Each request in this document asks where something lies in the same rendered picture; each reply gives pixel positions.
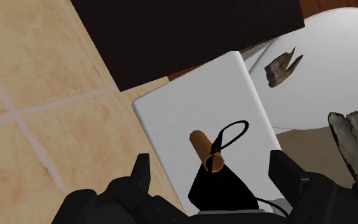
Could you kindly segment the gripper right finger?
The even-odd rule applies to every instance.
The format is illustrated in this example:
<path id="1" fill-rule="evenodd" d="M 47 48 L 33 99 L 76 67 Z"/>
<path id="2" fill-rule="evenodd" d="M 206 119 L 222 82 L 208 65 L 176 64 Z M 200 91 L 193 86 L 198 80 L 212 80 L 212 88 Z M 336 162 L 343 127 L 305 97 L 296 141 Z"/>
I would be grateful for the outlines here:
<path id="1" fill-rule="evenodd" d="M 358 224 L 358 182 L 342 187 L 304 171 L 281 150 L 270 152 L 268 175 L 293 207 L 288 224 Z"/>

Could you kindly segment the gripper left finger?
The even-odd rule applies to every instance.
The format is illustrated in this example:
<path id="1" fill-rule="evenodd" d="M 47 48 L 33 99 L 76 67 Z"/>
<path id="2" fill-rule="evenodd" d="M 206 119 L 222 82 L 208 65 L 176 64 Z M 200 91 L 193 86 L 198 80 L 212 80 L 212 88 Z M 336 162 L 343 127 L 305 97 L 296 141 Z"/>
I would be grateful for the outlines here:
<path id="1" fill-rule="evenodd" d="M 67 195 L 51 224 L 192 224 L 161 196 L 148 193 L 149 154 L 138 154 L 132 173 L 112 180 L 104 192 L 75 190 Z"/>

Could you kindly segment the white toilet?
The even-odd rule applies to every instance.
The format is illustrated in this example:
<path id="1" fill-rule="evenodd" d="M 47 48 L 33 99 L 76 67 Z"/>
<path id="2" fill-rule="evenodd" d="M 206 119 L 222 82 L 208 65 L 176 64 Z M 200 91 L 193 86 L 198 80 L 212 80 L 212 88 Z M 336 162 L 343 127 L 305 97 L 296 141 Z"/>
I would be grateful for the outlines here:
<path id="1" fill-rule="evenodd" d="M 265 67 L 293 48 L 289 64 L 302 60 L 270 88 Z M 226 165 L 257 197 L 279 199 L 268 177 L 276 134 L 323 128 L 330 112 L 358 111 L 358 8 L 313 15 L 247 60 L 228 52 L 137 98 L 133 108 L 186 214 L 198 212 L 188 194 L 201 164 L 190 134 L 201 130 L 214 140 L 239 120 L 249 128 L 223 150 Z"/>

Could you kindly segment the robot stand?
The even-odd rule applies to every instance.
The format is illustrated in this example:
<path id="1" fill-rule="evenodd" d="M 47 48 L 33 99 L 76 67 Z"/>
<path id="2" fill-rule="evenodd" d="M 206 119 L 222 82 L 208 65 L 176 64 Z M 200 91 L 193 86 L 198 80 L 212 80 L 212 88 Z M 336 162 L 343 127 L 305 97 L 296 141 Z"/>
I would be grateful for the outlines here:
<path id="1" fill-rule="evenodd" d="M 304 27 L 298 0 L 70 0 L 124 91 Z"/>

